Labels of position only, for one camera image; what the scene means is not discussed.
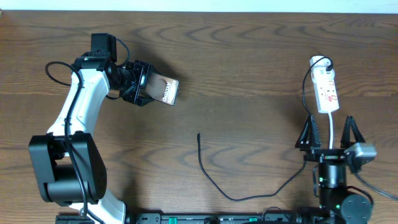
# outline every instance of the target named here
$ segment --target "white cord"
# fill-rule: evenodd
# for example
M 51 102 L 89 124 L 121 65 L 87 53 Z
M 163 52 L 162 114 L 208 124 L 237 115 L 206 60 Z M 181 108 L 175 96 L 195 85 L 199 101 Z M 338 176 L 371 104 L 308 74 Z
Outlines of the white cord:
M 329 149 L 333 149 L 333 119 L 331 118 L 331 112 L 328 112 L 328 115 L 329 115 L 329 127 L 330 127 Z

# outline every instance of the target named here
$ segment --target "white wall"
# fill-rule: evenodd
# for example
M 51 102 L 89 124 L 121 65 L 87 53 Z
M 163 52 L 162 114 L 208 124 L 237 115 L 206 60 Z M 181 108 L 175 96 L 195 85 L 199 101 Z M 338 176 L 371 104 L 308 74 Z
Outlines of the white wall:
M 24 10 L 398 13 L 398 0 L 0 0 Z

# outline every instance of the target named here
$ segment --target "wood grain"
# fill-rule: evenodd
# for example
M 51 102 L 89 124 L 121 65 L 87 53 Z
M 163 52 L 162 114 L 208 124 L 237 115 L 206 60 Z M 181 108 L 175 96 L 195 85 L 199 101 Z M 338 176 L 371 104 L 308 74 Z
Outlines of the wood grain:
M 53 223 L 72 212 L 42 201 L 27 145 L 60 112 L 68 88 L 49 80 L 52 60 L 72 63 L 90 35 L 122 39 L 131 59 L 180 80 L 174 107 L 104 100 L 95 129 L 108 188 L 130 206 L 163 212 L 262 212 L 317 206 L 310 164 L 276 197 L 233 203 L 216 191 L 203 162 L 232 197 L 272 193 L 302 164 L 294 149 L 306 115 L 301 81 L 312 55 L 333 58 L 340 110 L 378 150 L 362 176 L 398 194 L 398 16 L 371 14 L 6 11 L 0 18 L 0 222 Z M 119 48 L 120 60 L 126 56 Z M 70 81 L 54 66 L 54 76 Z M 308 102 L 316 110 L 311 81 Z M 328 118 L 316 115 L 323 142 Z M 348 182 L 362 189 L 349 175 Z M 397 223 L 398 203 L 372 193 L 371 223 Z

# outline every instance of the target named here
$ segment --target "wooden table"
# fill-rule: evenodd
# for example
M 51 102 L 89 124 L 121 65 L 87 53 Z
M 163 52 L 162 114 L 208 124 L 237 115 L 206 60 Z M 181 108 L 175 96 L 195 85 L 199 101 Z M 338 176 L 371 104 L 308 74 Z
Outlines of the wooden table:
M 72 63 L 90 50 L 95 32 L 115 35 L 130 48 L 131 60 L 180 80 L 174 107 L 104 100 L 99 112 L 95 141 L 108 188 L 136 210 L 254 213 L 318 206 L 315 164 L 275 197 L 230 202 L 202 174 L 197 158 L 200 131 L 204 166 L 228 195 L 273 193 L 302 165 L 303 153 L 294 148 L 306 118 L 301 83 L 316 54 L 335 62 L 335 146 L 346 115 L 353 115 L 378 150 L 362 176 L 398 194 L 397 28 L 394 15 L 6 11 L 0 18 L 0 222 L 54 223 L 58 213 L 74 212 L 40 198 L 27 146 L 33 135 L 46 133 L 68 93 L 47 78 L 45 64 Z M 118 54 L 123 61 L 120 45 Z M 50 71 L 70 82 L 67 69 Z M 315 112 L 309 79 L 307 92 Z M 326 146 L 327 115 L 315 117 Z M 349 174 L 348 183 L 369 190 Z M 371 223 L 398 222 L 398 203 L 371 193 Z

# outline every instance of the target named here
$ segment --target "white power strip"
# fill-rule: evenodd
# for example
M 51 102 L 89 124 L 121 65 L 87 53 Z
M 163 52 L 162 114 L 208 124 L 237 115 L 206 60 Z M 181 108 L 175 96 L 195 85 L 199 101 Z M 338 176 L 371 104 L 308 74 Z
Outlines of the white power strip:
M 310 60 L 310 65 L 314 64 L 323 56 L 314 56 Z M 326 68 L 331 64 L 327 58 L 316 63 L 311 69 L 311 79 L 315 89 L 315 98 L 319 113 L 331 113 L 338 110 L 338 100 L 335 85 L 335 71 L 327 71 Z

